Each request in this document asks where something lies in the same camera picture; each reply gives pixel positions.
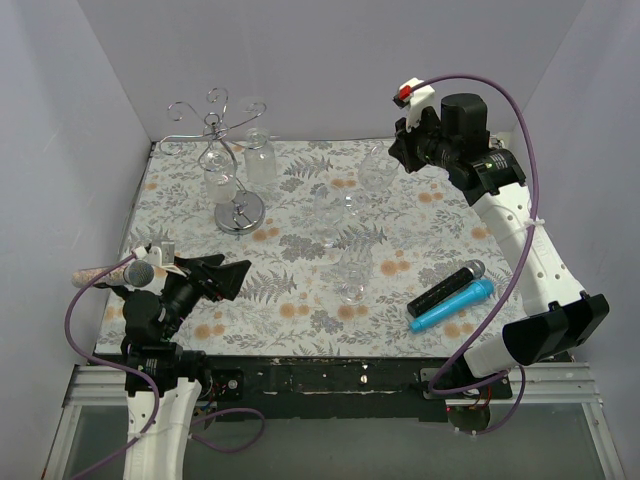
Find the black table front rail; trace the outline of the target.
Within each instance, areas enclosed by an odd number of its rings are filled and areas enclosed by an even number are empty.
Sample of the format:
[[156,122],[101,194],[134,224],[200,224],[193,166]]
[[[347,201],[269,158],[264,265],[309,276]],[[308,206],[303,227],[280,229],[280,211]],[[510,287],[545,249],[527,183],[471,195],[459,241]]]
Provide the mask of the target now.
[[206,358],[199,404],[254,408],[269,420],[416,419],[445,423],[445,399],[426,392],[424,372],[441,358]]

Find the chrome wine glass rack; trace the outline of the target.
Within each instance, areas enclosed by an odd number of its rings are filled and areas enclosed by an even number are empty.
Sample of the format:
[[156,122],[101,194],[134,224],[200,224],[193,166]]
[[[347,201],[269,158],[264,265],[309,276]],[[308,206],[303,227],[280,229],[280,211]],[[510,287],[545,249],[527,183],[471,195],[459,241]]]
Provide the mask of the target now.
[[252,102],[244,109],[246,118],[235,124],[226,120],[229,92],[215,87],[206,95],[212,110],[201,115],[189,103],[177,101],[167,107],[167,115],[174,122],[183,120],[185,110],[194,114],[202,123],[200,134],[173,134],[158,143],[160,151],[169,156],[179,154],[187,144],[202,143],[204,150],[197,159],[203,171],[208,200],[213,204],[214,222],[226,234],[241,236],[257,230],[264,221],[266,208],[261,197],[248,190],[238,177],[239,164],[228,135],[262,116],[267,106],[264,102]]

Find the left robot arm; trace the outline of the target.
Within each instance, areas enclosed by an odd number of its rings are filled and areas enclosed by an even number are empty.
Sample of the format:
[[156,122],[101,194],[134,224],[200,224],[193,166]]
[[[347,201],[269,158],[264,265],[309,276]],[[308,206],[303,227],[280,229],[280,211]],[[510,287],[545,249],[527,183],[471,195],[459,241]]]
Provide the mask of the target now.
[[193,412],[199,400],[242,397],[244,373],[219,369],[199,350],[186,350],[173,337],[201,299],[234,300],[251,263],[228,263],[221,254],[178,258],[163,289],[124,294],[128,409],[126,479],[180,479]]

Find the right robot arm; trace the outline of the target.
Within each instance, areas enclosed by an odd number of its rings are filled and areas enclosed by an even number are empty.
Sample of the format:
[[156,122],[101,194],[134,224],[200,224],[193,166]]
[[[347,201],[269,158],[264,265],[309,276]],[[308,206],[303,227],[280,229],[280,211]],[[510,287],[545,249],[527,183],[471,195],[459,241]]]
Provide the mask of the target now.
[[464,353],[452,383],[460,395],[471,398],[486,389],[491,374],[584,344],[610,307],[603,295],[588,294],[561,259],[533,210],[515,156],[491,146],[482,98],[448,95],[436,111],[433,95],[430,86],[399,89],[394,101],[407,114],[395,124],[389,153],[409,173],[427,165],[447,172],[493,234],[517,280],[526,314]]

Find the floral tablecloth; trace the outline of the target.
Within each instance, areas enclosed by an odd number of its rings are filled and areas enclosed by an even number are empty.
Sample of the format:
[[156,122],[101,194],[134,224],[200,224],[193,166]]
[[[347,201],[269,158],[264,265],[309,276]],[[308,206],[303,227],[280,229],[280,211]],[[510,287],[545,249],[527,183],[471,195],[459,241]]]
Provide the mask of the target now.
[[[511,278],[490,230],[441,170],[399,173],[364,214],[343,216],[335,248],[315,238],[316,190],[357,187],[370,148],[362,140],[278,142],[277,178],[256,187],[265,220],[239,237],[215,225],[197,165],[200,146],[152,155],[127,246],[168,240],[182,258],[221,253],[252,264],[234,301],[196,305],[176,334],[179,344],[210,355],[446,357],[476,327],[494,335],[523,317],[514,293],[492,322],[492,305],[484,302],[424,332],[409,330],[407,304],[464,262],[481,260],[497,293]],[[354,244],[370,247],[373,269],[363,301],[348,305],[339,294],[338,262]]]

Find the patterned tumbler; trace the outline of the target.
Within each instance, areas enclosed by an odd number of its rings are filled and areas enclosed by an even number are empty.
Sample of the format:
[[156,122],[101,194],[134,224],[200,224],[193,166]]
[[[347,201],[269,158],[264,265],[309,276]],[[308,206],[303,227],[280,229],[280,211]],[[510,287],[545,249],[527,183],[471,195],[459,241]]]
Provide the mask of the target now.
[[226,204],[236,196],[236,167],[226,150],[209,150],[204,157],[204,181],[209,200]]
[[266,129],[251,128],[245,134],[244,159],[248,180],[268,184],[277,176],[275,151]]

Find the black microphone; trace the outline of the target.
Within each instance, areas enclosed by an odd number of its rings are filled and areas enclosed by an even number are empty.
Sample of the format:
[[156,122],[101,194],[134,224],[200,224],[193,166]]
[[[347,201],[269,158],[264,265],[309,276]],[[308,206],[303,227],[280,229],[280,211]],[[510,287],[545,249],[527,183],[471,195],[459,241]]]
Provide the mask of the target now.
[[480,260],[470,260],[407,304],[407,312],[412,318],[417,318],[453,294],[467,287],[472,281],[480,279],[485,273],[485,265]]

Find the blue toy microphone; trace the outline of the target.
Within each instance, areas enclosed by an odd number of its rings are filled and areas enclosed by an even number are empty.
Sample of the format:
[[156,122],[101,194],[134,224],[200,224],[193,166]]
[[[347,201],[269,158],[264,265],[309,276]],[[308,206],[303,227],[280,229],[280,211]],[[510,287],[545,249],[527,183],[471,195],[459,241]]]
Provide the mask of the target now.
[[420,333],[459,313],[467,307],[483,303],[494,293],[494,285],[488,279],[473,281],[460,293],[441,302],[409,323],[412,333]]

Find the glitter microphone on stand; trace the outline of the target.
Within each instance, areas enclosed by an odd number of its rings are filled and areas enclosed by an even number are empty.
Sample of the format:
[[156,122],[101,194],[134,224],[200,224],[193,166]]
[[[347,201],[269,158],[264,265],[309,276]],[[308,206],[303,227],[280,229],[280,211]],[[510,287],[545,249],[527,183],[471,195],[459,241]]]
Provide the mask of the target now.
[[155,277],[154,268],[143,260],[133,260],[117,268],[101,267],[85,269],[72,274],[71,284],[76,288],[83,288],[92,279],[98,277],[94,283],[107,287],[132,286],[142,288],[149,285]]

